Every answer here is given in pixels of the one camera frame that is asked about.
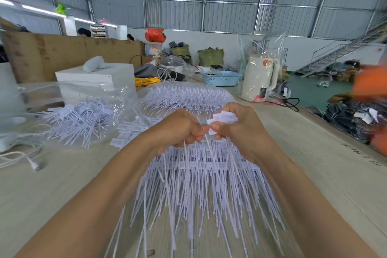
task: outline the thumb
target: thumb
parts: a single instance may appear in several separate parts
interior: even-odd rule
[[[231,137],[230,124],[222,123],[221,121],[214,121],[211,123],[211,129],[222,136]]]

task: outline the clear plastic container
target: clear plastic container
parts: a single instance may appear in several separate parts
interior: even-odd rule
[[[145,55],[150,57],[160,57],[160,52],[162,49],[161,42],[149,42],[144,41],[145,43]]]

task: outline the work table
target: work table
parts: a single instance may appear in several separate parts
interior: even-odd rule
[[[234,88],[228,88],[233,95]],[[383,258],[387,258],[387,167],[384,157],[368,147],[326,129],[312,115],[304,116],[277,105],[239,103],[256,110],[268,132],[287,155],[319,187],[334,208],[356,232]],[[1,257],[12,257],[71,197],[84,187],[117,152],[107,140],[88,150],[81,148],[45,148],[35,158],[45,167],[34,172],[25,160],[0,169],[0,249]],[[168,214],[158,217],[148,231],[148,248],[155,258],[170,257]],[[222,236],[216,237],[214,218],[205,221],[202,236],[195,239],[195,257],[228,257]],[[182,223],[177,235],[175,257],[187,257],[188,239]],[[117,257],[134,257],[142,220],[126,229]],[[259,230],[262,244],[256,246],[245,235],[250,257],[281,257],[270,244],[270,234]],[[235,257],[244,257],[240,239],[228,232]],[[300,257],[300,250],[289,231],[281,233],[286,257]]]

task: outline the fluorescent light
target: fluorescent light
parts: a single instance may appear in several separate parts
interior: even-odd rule
[[[24,5],[24,4],[22,4],[22,8],[33,10],[33,11],[38,11],[38,12],[42,12],[42,13],[46,13],[48,15],[60,16],[61,18],[65,18],[66,17],[65,15],[61,15],[60,13],[57,13],[57,12],[48,11],[48,10],[44,10],[44,9],[40,9],[40,8],[36,8],[36,7]]]
[[[101,25],[108,26],[108,27],[114,27],[114,28],[117,28],[116,25],[112,25],[112,24],[104,24],[104,23],[101,23]]]
[[[14,5],[11,1],[8,1],[8,0],[0,0],[0,3],[7,4],[7,5]]]
[[[92,24],[92,25],[95,25],[96,23],[94,21],[88,21],[88,20],[83,20],[81,18],[74,18],[75,21],[81,21],[83,23],[88,23],[88,24]]]

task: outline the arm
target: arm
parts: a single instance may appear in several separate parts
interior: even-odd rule
[[[96,257],[153,157],[170,145],[200,141],[202,127],[184,110],[163,119],[121,149],[14,258]]]
[[[235,113],[238,123],[212,123],[216,137],[230,137],[242,156],[262,169],[306,257],[378,258],[279,148],[254,109],[228,103],[223,110]]]

